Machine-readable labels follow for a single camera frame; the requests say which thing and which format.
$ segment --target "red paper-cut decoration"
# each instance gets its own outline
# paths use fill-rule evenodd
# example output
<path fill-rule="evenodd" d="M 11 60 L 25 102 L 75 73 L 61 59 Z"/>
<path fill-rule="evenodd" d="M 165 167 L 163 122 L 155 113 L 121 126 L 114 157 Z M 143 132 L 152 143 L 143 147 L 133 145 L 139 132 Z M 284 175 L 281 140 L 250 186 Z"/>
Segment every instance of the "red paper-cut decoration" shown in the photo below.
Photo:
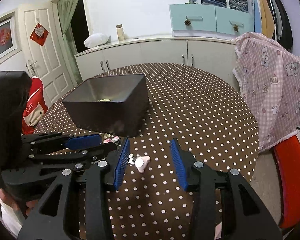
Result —
<path fill-rule="evenodd" d="M 3 46 L 11 38 L 11 33 L 9 28 L 2 28 L 0 30 L 0 46 Z"/>
<path fill-rule="evenodd" d="M 40 23 L 38 23 L 31 33 L 30 39 L 43 46 L 47 39 L 48 33 L 49 32 Z"/>

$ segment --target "brown tablecloth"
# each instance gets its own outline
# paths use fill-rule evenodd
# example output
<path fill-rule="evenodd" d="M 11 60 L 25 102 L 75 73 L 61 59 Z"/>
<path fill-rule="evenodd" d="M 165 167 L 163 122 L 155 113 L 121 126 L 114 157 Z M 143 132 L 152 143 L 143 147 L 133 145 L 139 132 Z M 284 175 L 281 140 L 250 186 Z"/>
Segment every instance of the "brown tablecloth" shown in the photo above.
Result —
<path fill-rule="evenodd" d="M 176 137 L 181 148 L 191 151 L 197 160 L 215 170 L 237 168 L 250 181 L 258 155 L 258 125 L 234 88 L 198 68 L 149 63 L 100 76 L 132 73 L 146 75 L 150 108 L 140 135 L 130 138 L 131 152 L 149 155 L 151 162 L 143 174 L 128 165 L 119 192 L 107 194 L 113 233 L 116 239 L 183 239 L 193 197 L 179 187 L 169 141 Z M 76 128 L 62 104 L 66 95 L 53 104 L 35 132 L 94 133 Z"/>

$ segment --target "pine cone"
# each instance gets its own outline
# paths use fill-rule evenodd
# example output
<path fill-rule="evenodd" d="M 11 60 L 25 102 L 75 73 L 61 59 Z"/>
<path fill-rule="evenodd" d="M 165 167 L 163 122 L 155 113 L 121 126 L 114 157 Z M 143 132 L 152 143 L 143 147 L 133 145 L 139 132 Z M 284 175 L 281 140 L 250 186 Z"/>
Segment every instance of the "pine cone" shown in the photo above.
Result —
<path fill-rule="evenodd" d="M 239 31 L 239 27 L 237 25 L 234 25 L 233 29 L 234 29 L 235 32 Z"/>
<path fill-rule="evenodd" d="M 185 25 L 189 26 L 191 25 L 191 22 L 189 20 L 185 20 Z"/>

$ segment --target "green curtain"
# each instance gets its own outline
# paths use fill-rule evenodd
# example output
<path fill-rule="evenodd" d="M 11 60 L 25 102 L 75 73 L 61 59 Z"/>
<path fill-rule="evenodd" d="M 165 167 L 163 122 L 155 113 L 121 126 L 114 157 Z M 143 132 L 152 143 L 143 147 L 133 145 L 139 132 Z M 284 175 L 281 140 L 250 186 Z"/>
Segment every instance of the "green curtain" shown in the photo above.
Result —
<path fill-rule="evenodd" d="M 59 20 L 62 30 L 63 42 L 65 44 L 66 52 L 70 62 L 71 70 L 78 84 L 82 82 L 82 77 L 80 75 L 77 62 L 74 58 L 75 51 L 73 51 L 73 43 L 70 45 L 68 37 L 71 40 L 73 38 L 71 28 L 71 19 L 74 14 L 75 7 L 77 6 L 79 0 L 60 0 L 57 2 Z"/>

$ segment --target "bottle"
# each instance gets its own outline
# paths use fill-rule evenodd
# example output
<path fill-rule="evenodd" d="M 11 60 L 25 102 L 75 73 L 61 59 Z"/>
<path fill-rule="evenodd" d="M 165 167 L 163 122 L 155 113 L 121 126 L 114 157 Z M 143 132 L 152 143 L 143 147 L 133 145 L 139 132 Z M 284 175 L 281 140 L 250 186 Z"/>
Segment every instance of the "bottle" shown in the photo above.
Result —
<path fill-rule="evenodd" d="M 117 25 L 117 34 L 118 34 L 118 40 L 124 41 L 124 33 L 123 33 L 122 24 Z"/>

